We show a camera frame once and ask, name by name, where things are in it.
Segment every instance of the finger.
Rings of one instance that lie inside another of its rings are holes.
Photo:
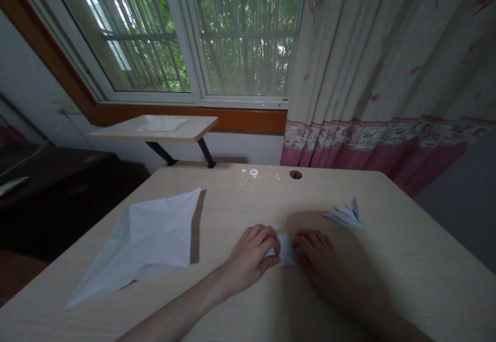
[[[254,238],[255,236],[257,236],[257,234],[259,233],[259,231],[264,228],[264,226],[262,225],[255,225],[253,226],[251,229],[250,229],[250,232],[248,233],[248,235],[246,236],[247,239],[251,240],[252,238]]]
[[[277,237],[277,232],[272,227],[264,227],[257,233],[253,241],[258,245],[269,236]]]
[[[276,256],[270,256],[265,258],[261,263],[260,263],[260,271],[262,275],[267,271],[268,268],[273,267],[275,265],[278,265],[281,263],[281,259]]]
[[[298,236],[302,236],[302,235],[306,235],[307,233],[309,233],[310,231],[312,231],[311,228],[300,228],[298,231],[296,231],[296,236],[294,237],[293,239],[293,243],[291,244],[291,246],[293,248],[297,247],[297,243],[296,243],[296,238]]]
[[[322,246],[320,240],[317,238],[316,231],[312,230],[311,232],[307,233],[305,236],[308,237],[308,239],[310,240],[310,242],[314,247],[317,248]]]
[[[317,236],[320,245],[327,246],[326,239],[324,238],[324,235],[322,234],[322,232],[320,232],[320,230],[315,230],[315,235]]]
[[[312,232],[311,228],[300,228],[298,231],[296,231],[296,236],[306,235],[309,232]]]
[[[325,240],[325,243],[327,244],[327,246],[329,248],[331,248],[332,250],[334,250],[334,245],[332,244],[331,239],[329,239],[329,236],[324,235],[324,240]]]
[[[262,244],[260,244],[260,252],[262,256],[265,257],[271,248],[274,248],[275,253],[279,256],[278,252],[281,250],[279,247],[279,242],[274,237],[267,238]]]
[[[315,234],[315,232],[316,232],[315,230],[312,230],[310,228],[301,228],[298,230],[296,235],[306,236],[314,247],[322,246],[319,239],[317,239],[317,235]]]
[[[305,256],[302,256],[301,254],[295,254],[295,262],[299,264],[303,269],[309,274],[313,275],[315,269]]]
[[[315,254],[314,246],[309,242],[306,236],[298,236],[296,237],[297,246],[301,246],[301,248],[307,253],[308,256],[313,256]]]
[[[245,239],[246,237],[248,237],[248,234],[250,233],[250,230],[251,230],[251,229],[252,229],[251,227],[248,227],[248,228],[247,228],[247,229],[243,232],[243,234],[241,235],[241,240],[242,240],[242,239]]]

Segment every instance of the window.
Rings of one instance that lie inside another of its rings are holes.
[[[32,2],[101,103],[287,105],[304,0]]]

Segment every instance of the power outlet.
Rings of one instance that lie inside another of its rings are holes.
[[[54,100],[52,104],[67,115],[81,115],[80,109],[70,100]]]

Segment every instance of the metal bracket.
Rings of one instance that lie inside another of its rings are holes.
[[[166,150],[162,148],[161,145],[159,145],[157,142],[145,142],[153,151],[155,151],[161,158],[163,158],[168,166],[172,166],[175,163],[177,163],[177,160],[173,159],[171,155],[167,153]],[[207,144],[205,143],[205,140],[201,138],[198,141],[198,145],[202,149],[201,151],[203,152],[203,155],[205,155],[205,159],[207,159],[208,162],[208,167],[209,169],[212,169],[215,167],[217,164],[216,161],[212,159],[212,155],[210,154],[210,151],[208,150]]]
[[[157,142],[145,142],[150,148],[155,151],[156,153],[159,154],[161,158],[163,158],[165,161],[167,161],[168,166],[172,166],[175,163],[177,163],[177,160],[174,160],[171,155],[167,153],[166,150],[162,148],[161,145],[159,145]]]
[[[203,138],[201,138],[198,141],[198,144],[199,144],[200,148],[202,149],[203,154],[205,155],[205,159],[207,159],[207,161],[208,161],[208,168],[212,169],[215,166],[215,164],[217,164],[217,162],[214,161],[212,156],[210,155],[210,151],[208,150],[207,144],[205,143]]]

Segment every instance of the white paper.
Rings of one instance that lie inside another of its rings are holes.
[[[344,205],[336,205],[334,208],[337,211],[325,213],[323,216],[346,227],[365,228],[366,226],[360,221],[356,197],[351,201],[351,207],[352,209],[348,209]]]
[[[190,265],[191,221],[201,189],[131,204],[65,308],[112,293],[134,280]]]
[[[294,251],[293,248],[291,247],[291,243],[292,243],[291,236],[287,234],[277,235],[277,240],[281,245],[281,252],[279,253],[279,258],[281,259],[281,262],[277,266],[294,266],[296,263],[294,262],[293,259]],[[273,255],[275,255],[275,250],[274,248],[271,248],[265,256],[269,257]]]
[[[145,131],[174,131],[179,129],[188,119],[171,118],[167,116],[145,116],[146,124],[138,126],[136,130]]]

